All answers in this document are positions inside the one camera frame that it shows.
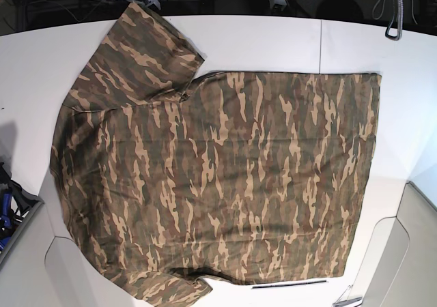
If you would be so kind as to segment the camouflage T-shirt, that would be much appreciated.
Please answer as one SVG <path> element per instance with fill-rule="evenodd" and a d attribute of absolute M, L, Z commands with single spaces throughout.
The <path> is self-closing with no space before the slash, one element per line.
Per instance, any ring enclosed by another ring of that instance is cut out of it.
<path fill-rule="evenodd" d="M 213 72 L 165 19 L 124 10 L 63 101 L 50 170 L 106 279 L 191 306 L 206 278 L 344 274 L 376 146 L 381 76 Z"/>

